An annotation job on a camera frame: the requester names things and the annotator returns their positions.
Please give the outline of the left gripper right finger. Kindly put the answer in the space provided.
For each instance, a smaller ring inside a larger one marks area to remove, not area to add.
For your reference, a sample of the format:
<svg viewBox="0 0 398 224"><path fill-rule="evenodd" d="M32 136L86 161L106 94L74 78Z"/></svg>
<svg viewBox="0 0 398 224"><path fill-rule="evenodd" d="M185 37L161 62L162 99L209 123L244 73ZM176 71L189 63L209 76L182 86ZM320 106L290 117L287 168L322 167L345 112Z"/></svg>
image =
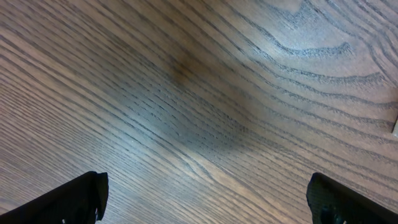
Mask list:
<svg viewBox="0 0 398 224"><path fill-rule="evenodd" d="M307 186L313 224L397 224L397 214L316 172Z"/></svg>

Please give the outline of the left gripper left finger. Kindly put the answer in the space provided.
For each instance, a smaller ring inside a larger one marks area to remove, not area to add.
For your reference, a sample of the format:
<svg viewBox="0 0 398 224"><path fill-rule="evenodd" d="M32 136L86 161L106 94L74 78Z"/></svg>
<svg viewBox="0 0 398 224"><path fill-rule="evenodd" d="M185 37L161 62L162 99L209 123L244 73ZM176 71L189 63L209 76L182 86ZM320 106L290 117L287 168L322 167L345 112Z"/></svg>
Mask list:
<svg viewBox="0 0 398 224"><path fill-rule="evenodd" d="M1 215L1 224L95 224L106 211L106 172L89 171Z"/></svg>

